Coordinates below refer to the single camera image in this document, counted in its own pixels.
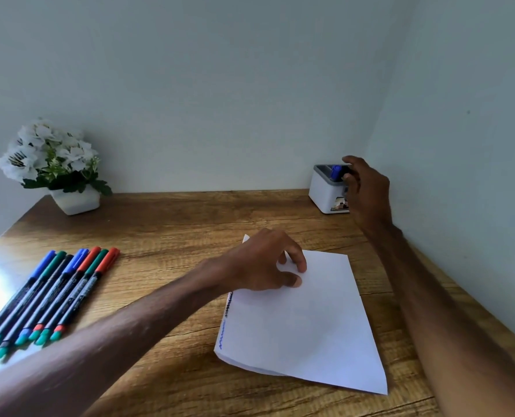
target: white box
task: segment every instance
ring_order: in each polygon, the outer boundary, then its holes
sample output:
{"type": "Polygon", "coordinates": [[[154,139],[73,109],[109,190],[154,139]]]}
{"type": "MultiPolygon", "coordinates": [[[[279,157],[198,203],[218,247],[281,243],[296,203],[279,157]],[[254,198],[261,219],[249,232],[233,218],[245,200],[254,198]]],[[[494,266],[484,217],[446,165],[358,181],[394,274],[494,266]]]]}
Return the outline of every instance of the white box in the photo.
{"type": "Polygon", "coordinates": [[[331,165],[314,166],[308,195],[323,213],[348,213],[348,186],[343,181],[332,181],[331,170],[331,165]]]}

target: wall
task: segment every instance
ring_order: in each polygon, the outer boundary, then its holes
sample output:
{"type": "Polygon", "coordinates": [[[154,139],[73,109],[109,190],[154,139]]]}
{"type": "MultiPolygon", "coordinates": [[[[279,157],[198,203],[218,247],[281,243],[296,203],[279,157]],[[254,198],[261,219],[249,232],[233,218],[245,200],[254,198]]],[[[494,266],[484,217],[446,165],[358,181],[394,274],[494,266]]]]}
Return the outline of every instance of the wall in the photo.
{"type": "Polygon", "coordinates": [[[515,332],[515,0],[421,0],[367,157],[407,236],[515,332]]]}
{"type": "MultiPolygon", "coordinates": [[[[118,192],[306,187],[363,153],[415,0],[0,0],[0,154],[43,116],[118,192]]],[[[0,233],[41,193],[0,173],[0,233]]]]}

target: paper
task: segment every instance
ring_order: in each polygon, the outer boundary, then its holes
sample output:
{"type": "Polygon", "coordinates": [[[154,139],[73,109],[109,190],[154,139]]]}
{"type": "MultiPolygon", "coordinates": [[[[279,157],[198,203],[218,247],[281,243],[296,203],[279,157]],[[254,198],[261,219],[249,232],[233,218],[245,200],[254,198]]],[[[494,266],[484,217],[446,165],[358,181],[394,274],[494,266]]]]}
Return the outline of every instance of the paper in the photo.
{"type": "Polygon", "coordinates": [[[304,250],[299,288],[229,294],[215,343],[252,372],[387,394],[385,371],[346,255],[304,250]]]}

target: white flower pot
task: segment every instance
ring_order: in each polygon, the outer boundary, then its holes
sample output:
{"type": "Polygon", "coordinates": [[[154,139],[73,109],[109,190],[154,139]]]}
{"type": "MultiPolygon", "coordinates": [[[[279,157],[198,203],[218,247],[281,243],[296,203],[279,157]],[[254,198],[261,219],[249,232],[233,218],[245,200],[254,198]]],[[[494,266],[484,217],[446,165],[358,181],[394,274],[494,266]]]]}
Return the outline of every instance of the white flower pot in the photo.
{"type": "Polygon", "coordinates": [[[67,215],[99,208],[99,192],[90,185],[87,185],[82,193],[65,193],[62,190],[50,190],[50,193],[55,203],[67,215]]]}

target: wooden tabletop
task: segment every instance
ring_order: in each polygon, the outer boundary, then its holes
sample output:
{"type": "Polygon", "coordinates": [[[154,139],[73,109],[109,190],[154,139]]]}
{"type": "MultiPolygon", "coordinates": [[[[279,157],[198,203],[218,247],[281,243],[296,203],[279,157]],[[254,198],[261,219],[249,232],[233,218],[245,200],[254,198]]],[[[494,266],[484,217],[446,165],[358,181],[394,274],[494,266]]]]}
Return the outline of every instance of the wooden tabletop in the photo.
{"type": "MultiPolygon", "coordinates": [[[[0,308],[51,249],[116,246],[122,256],[87,302],[86,326],[219,255],[260,228],[282,228],[304,249],[348,255],[389,395],[247,372],[213,353],[225,297],[150,350],[87,412],[90,416],[438,415],[385,271],[350,217],[324,215],[306,190],[115,195],[68,217],[43,198],[0,237],[0,308]]],[[[515,359],[515,336],[422,257],[454,299],[515,359]]],[[[18,351],[11,365],[35,347],[18,351]]]]}

